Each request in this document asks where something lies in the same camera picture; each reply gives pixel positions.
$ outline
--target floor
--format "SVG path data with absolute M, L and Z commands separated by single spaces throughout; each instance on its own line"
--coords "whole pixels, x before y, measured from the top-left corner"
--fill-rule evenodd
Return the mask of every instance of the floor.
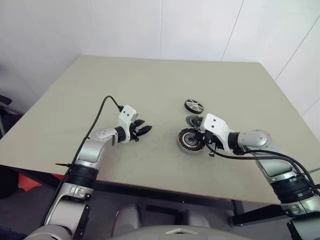
M 47 187 L 36 187 L 28 192 L 18 190 L 6 199 L 0 199 L 0 225 L 12 228 L 20 233 L 30 234 L 39 226 L 43 213 L 53 191 Z M 96 191 L 91 199 L 91 212 L 84 240 L 108 239 L 113 227 L 116 212 L 123 206 L 136 203 L 140 206 L 155 205 L 184 211 L 195 210 L 204 214 L 213 228 L 231 232 L 253 240 L 290 240 L 287 219 L 265 222 L 244 227 L 230 227 L 227 223 L 232 211 L 218 208 L 169 202 L 144 197 Z M 262 205 L 244 202 L 244 210 L 250 211 Z M 145 211 L 142 207 L 144 226 L 173 224 L 171 215 Z

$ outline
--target gear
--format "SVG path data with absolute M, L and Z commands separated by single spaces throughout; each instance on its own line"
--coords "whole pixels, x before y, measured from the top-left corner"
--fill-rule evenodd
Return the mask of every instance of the gear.
M 193 128 L 185 128 L 178 134 L 177 143 L 181 150 L 187 154 L 198 154 L 204 148 L 205 143 L 197 139 L 199 132 Z
M 203 116 L 187 116 L 185 121 L 191 128 L 199 130 L 203 119 Z

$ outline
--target table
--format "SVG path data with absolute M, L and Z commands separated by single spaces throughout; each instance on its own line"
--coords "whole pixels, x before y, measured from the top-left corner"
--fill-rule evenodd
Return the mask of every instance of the table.
M 101 101 L 128 104 L 152 130 L 119 144 L 98 180 L 163 191 L 279 204 L 252 160 L 187 155 L 177 134 L 187 128 L 186 99 L 224 119 L 234 131 L 269 132 L 282 152 L 308 170 L 319 167 L 319 142 L 260 63 L 81 56 L 0 141 L 0 164 L 64 174 Z M 116 127 L 110 101 L 96 128 Z M 320 173 L 312 174 L 315 182 Z

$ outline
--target white wall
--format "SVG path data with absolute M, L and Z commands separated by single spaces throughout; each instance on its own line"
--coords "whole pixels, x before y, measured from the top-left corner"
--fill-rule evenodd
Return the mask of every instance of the white wall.
M 0 94 L 27 110 L 81 54 L 260 62 L 320 139 L 319 0 L 2 0 Z

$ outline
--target beige tabletop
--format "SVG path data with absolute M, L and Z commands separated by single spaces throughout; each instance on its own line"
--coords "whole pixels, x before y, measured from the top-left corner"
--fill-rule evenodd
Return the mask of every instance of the beige tabletop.
M 320 145 L 295 108 L 259 63 L 81 56 L 0 140 L 0 164 L 64 174 L 101 101 L 112 95 L 153 126 L 118 144 L 99 180 L 201 196 L 279 203 L 253 160 L 187 155 L 177 134 L 187 128 L 186 99 L 224 119 L 234 131 L 269 132 L 279 149 L 308 170 L 320 165 Z M 109 101 L 96 128 L 116 127 Z M 312 173 L 315 182 L 319 172 Z

